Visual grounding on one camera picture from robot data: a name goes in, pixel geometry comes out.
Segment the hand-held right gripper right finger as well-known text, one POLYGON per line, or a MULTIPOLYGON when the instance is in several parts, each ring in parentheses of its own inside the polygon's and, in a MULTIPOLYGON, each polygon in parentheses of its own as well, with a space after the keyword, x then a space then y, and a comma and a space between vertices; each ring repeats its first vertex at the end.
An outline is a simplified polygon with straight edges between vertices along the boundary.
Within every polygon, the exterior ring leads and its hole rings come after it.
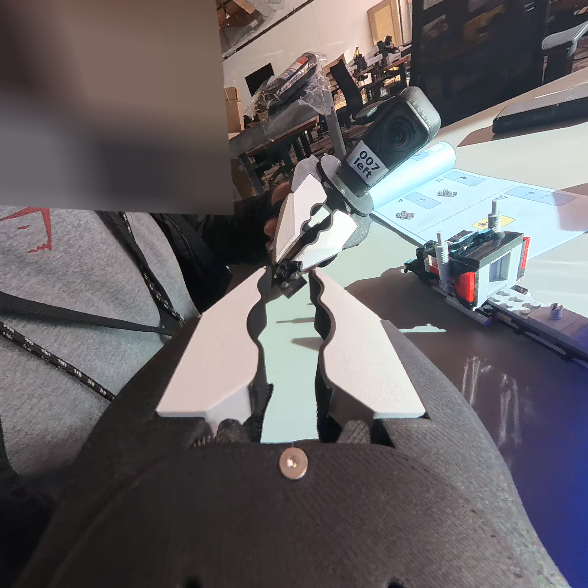
POLYGON ((318 421, 418 418, 426 413, 379 316, 322 270, 311 271, 319 348, 318 421))

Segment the light blue instruction booklet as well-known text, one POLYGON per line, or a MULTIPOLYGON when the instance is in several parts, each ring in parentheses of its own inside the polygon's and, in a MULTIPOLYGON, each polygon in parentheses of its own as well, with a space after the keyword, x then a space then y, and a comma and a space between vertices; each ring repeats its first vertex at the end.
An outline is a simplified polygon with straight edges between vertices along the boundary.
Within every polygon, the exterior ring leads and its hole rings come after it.
POLYGON ((587 232, 587 196, 455 167, 446 142, 415 154, 371 188, 373 216, 414 245, 488 228, 497 201, 502 231, 531 239, 529 258, 587 232))

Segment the grey hoodie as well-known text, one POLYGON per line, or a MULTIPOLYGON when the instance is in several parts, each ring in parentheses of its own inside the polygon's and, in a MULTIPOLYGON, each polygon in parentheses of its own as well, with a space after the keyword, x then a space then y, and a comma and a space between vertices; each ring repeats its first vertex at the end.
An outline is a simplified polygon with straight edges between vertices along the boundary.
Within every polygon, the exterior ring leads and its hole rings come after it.
MULTIPOLYGON (((210 290, 147 213, 128 224, 173 309, 203 311, 210 290)), ((68 310, 163 327, 136 257, 92 210, 1 206, 1 291, 68 310)), ((133 332, 1 314, 1 322, 116 395, 168 340, 133 332)), ((1 336, 1 440, 8 467, 36 480, 59 476, 108 405, 76 376, 1 336)))

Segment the brown cardboard box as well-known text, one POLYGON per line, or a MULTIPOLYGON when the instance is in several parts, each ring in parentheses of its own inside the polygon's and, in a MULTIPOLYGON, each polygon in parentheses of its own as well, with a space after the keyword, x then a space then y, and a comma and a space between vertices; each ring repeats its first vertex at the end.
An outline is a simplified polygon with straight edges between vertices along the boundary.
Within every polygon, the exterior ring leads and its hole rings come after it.
POLYGON ((245 129, 241 95, 238 87, 224 87, 224 99, 229 134, 238 134, 245 129))

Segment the toy brick truck model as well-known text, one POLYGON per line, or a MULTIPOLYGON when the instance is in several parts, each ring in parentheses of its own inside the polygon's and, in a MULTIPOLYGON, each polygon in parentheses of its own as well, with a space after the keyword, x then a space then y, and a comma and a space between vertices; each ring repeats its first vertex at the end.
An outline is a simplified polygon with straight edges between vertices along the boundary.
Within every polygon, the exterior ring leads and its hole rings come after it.
POLYGON ((440 231, 416 249, 402 271, 443 295, 452 308, 483 326, 500 322, 567 361, 587 366, 587 318, 561 303, 543 303, 518 282, 525 275, 530 238, 503 228, 499 200, 488 225, 444 239, 440 231))

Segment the black office chair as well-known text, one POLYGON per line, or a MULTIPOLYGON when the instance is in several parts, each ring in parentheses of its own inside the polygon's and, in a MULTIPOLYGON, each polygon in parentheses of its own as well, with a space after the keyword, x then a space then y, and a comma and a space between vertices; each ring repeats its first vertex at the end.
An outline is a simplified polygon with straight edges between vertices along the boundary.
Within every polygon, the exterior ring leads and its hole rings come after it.
POLYGON ((330 66, 329 72, 339 89, 342 91, 346 101, 346 105, 336 111, 337 119, 341 125, 351 128, 351 126, 354 125, 352 119, 354 119, 355 115, 364 107, 378 106, 379 103, 385 101, 382 99, 372 99, 364 104, 362 91, 355 83, 345 63, 341 59, 338 60, 336 64, 330 66))
POLYGON ((410 85, 442 127, 569 75, 587 1, 413 1, 410 85))

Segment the person's left hand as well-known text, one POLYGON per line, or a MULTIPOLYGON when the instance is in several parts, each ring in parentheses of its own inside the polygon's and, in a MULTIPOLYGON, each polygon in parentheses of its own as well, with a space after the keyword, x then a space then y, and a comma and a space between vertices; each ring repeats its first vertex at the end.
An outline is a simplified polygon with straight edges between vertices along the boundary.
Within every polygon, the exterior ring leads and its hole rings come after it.
POLYGON ((272 192, 270 204, 270 215, 269 218, 264 226, 264 233, 267 236, 268 240, 266 243, 266 250, 268 254, 271 255, 273 249, 273 242, 275 240, 275 233, 277 230, 277 222, 278 217, 283 205, 283 202, 287 199, 290 195, 291 187, 288 181, 279 184, 272 192))

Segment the black studded brick plate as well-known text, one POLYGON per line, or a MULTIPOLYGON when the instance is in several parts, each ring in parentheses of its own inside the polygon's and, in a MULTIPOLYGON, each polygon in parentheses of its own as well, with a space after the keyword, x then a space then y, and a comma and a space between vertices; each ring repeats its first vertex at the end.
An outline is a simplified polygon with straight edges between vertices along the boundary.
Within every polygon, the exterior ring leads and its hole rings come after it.
POLYGON ((272 286, 276 287, 285 298, 290 299, 306 284, 301 261, 283 259, 276 265, 272 286))

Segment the black rectangular box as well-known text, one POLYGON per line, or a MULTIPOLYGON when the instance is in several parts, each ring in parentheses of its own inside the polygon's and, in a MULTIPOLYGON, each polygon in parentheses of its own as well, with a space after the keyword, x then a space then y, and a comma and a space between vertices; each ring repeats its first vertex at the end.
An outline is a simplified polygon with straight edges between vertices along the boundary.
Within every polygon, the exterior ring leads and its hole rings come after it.
POLYGON ((586 95, 571 99, 532 99, 504 107, 493 120, 492 132, 508 134, 586 117, 586 95))

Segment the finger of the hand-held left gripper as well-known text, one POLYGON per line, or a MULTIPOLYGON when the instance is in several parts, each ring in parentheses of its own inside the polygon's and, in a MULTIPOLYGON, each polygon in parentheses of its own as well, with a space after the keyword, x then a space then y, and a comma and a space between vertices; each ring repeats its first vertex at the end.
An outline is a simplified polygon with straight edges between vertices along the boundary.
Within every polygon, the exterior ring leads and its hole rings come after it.
POLYGON ((341 253, 347 241, 358 228, 355 220, 342 210, 334 211, 328 220, 330 221, 328 227, 320 229, 316 237, 302 246, 298 252, 301 272, 308 272, 341 253))
POLYGON ((303 226, 312 218, 315 205, 321 207, 327 195, 319 180, 307 176, 301 185, 285 199, 276 226, 272 244, 272 261, 274 267, 290 258, 301 262, 302 268, 312 268, 329 258, 329 250, 317 245, 306 245, 293 254, 293 248, 303 235, 303 226))

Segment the person's left forearm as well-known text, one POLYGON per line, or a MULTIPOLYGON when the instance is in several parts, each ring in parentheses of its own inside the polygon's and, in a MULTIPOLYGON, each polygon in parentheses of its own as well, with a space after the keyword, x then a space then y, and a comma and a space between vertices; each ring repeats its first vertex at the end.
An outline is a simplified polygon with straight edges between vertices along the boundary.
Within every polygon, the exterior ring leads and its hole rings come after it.
POLYGON ((274 211, 278 187, 234 203, 233 215, 197 215, 195 231, 224 266, 254 263, 267 257, 265 226, 274 211))

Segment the black jacket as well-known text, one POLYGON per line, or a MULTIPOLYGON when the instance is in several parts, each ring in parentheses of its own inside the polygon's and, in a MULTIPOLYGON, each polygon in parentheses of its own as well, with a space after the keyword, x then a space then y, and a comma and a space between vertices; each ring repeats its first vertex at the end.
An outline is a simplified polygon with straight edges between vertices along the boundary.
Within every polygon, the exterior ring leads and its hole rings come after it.
POLYGON ((151 213, 165 235, 180 267, 187 292, 202 313, 227 291, 232 273, 205 240, 215 215, 151 213))

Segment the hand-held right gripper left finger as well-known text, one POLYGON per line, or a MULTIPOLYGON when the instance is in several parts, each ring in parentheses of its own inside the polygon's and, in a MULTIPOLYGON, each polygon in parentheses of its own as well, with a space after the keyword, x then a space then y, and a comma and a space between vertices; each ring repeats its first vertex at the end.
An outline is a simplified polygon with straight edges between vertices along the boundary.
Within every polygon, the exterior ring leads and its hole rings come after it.
POLYGON ((216 433, 226 419, 259 435, 272 389, 259 337, 267 326, 271 268, 255 271, 207 309, 159 401, 160 417, 201 417, 216 433))

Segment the black plastic-wrapped item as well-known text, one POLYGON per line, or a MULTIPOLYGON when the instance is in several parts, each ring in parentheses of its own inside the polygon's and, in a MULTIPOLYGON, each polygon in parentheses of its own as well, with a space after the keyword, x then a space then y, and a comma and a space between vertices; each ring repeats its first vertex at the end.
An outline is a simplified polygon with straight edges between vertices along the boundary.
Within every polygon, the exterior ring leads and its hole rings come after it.
POLYGON ((250 118, 272 116, 295 102, 327 114, 333 100, 330 81, 323 71, 325 66, 324 54, 303 53, 281 74, 260 86, 246 107, 246 114, 250 118))

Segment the black wall monitor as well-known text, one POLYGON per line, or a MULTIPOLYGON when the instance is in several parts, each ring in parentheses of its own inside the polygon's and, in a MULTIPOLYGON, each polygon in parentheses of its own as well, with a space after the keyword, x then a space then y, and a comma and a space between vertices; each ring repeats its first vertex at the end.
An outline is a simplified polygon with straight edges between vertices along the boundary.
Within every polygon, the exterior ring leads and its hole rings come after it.
POLYGON ((275 75, 271 63, 263 65, 261 68, 253 71, 245 77, 246 86, 251 97, 260 89, 260 87, 275 75))

